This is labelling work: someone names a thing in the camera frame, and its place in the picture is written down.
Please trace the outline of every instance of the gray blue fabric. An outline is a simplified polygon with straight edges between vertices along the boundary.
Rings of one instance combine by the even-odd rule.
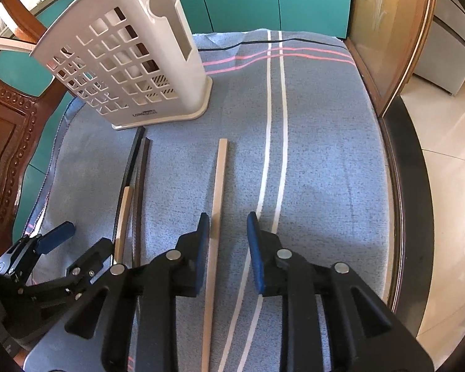
[[[278,39],[278,32],[271,39]],[[285,56],[288,150],[284,196],[277,234],[285,247],[309,261],[351,265],[378,294],[383,293],[389,249],[385,154],[375,113],[344,44],[313,33],[282,33]],[[207,63],[252,56],[268,48],[267,31],[197,35]],[[231,49],[226,47],[242,43]],[[279,47],[272,44],[272,49]],[[304,48],[288,51],[286,48]],[[272,55],[279,54],[273,50]],[[216,372],[237,301],[248,242],[246,217],[257,209],[264,168],[267,127],[266,53],[207,65],[207,71],[251,64],[212,75],[209,108],[200,118],[147,127],[153,140],[145,180],[142,264],[173,248],[196,229],[200,213],[211,213],[219,138],[229,139],[219,244],[210,370]],[[259,217],[271,230],[283,160],[281,65],[271,58],[272,125],[265,197]],[[56,159],[41,232],[68,220],[76,235],[38,262],[37,282],[60,277],[65,268],[100,237],[112,236],[120,183],[134,130],[114,131],[88,106],[72,119]],[[129,250],[125,260],[130,263]],[[249,271],[225,372],[237,371],[257,304]],[[201,365],[204,295],[177,300],[180,370]],[[281,301],[266,298],[243,371],[277,372],[281,343]]]

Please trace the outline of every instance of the screw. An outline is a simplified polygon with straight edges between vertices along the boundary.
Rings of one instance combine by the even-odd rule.
[[[112,267],[110,267],[110,273],[112,275],[120,275],[125,271],[124,264],[114,264]]]
[[[293,253],[291,253],[291,250],[288,250],[288,249],[279,249],[277,251],[277,257],[283,260],[287,260],[291,258],[292,255]]]
[[[169,250],[166,253],[166,258],[168,260],[178,260],[180,257],[181,257],[181,252],[175,249]]]
[[[350,267],[348,267],[346,263],[336,263],[334,265],[334,270],[336,270],[336,272],[339,274],[346,274],[349,272]]]

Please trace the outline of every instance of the carved wood trim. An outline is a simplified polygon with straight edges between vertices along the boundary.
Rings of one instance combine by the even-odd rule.
[[[2,175],[6,182],[0,197],[0,256],[12,244],[12,229],[26,168],[33,157],[45,123],[66,92],[67,88],[57,79],[53,79],[40,96],[24,94],[0,80],[0,104],[25,117],[20,143],[13,150],[5,175]]]
[[[33,14],[21,3],[21,0],[2,0],[4,8],[16,23],[16,29],[11,29],[16,37],[26,42],[38,43],[47,30]]]

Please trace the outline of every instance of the floor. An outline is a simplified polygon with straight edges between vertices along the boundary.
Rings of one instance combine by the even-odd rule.
[[[439,367],[465,334],[465,83],[451,96],[413,76],[402,93],[434,208],[434,267],[418,340]]]

